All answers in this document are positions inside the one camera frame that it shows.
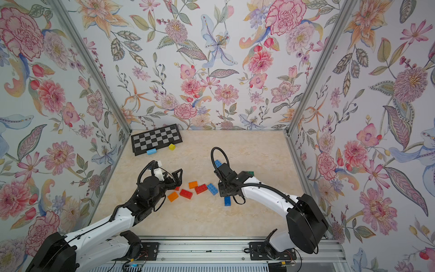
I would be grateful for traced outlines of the light blue lego brick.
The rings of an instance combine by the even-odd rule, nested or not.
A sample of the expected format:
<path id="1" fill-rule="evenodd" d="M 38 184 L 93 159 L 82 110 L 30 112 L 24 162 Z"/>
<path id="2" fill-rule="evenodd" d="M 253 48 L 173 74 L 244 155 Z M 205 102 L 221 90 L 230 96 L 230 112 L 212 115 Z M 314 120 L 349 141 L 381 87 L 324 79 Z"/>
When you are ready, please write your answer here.
<path id="1" fill-rule="evenodd" d="M 231 206 L 231 197 L 224 197 L 224 206 L 225 207 Z"/>

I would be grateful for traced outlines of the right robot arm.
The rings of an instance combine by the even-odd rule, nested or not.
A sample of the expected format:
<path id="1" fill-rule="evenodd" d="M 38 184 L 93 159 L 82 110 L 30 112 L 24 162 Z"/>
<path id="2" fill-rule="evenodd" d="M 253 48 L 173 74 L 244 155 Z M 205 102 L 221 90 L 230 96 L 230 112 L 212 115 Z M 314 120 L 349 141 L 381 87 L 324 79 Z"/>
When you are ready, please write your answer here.
<path id="1" fill-rule="evenodd" d="M 329 224 L 313 197 L 308 194 L 294 196 L 285 194 L 255 176 L 242 171 L 236 173 L 227 163 L 213 163 L 214 173 L 219 178 L 221 197 L 236 197 L 256 201 L 276 212 L 287 222 L 287 230 L 272 231 L 264 241 L 268 254 L 273 257 L 285 250 L 298 248 L 307 254 L 317 254 L 318 245 Z"/>

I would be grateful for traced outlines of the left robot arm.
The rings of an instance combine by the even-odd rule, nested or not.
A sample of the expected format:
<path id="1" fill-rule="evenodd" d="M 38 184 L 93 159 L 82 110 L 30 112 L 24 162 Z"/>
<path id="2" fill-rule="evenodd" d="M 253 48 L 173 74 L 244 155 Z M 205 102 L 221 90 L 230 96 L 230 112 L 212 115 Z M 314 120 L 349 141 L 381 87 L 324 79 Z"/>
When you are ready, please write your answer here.
<path id="1" fill-rule="evenodd" d="M 151 161 L 139 173 L 137 188 L 113 213 L 85 228 L 49 235 L 26 269 L 28 272 L 87 272 L 111 260 L 136 259 L 144 253 L 131 228 L 157 212 L 166 192 L 182 184 L 183 170 L 169 173 Z"/>

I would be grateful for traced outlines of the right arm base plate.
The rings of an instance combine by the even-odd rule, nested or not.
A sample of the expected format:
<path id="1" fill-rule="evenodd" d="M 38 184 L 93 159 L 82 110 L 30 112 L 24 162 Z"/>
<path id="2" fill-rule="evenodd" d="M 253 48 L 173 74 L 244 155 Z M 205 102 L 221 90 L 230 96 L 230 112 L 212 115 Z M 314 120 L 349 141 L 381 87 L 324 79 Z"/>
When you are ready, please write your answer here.
<path id="1" fill-rule="evenodd" d="M 250 256 L 252 261 L 296 261 L 294 249 L 278 252 L 265 242 L 250 242 L 244 249 L 244 253 Z"/>

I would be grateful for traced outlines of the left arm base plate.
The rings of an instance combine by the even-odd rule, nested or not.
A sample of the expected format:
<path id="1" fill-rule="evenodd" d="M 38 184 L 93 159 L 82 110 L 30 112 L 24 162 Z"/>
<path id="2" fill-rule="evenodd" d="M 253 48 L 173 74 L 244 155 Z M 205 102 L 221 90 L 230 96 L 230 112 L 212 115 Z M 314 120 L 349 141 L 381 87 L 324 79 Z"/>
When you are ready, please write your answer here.
<path id="1" fill-rule="evenodd" d="M 141 242 L 130 245 L 121 243 L 116 246 L 118 249 L 114 252 L 111 261 L 156 261 L 159 252 L 159 243 Z"/>

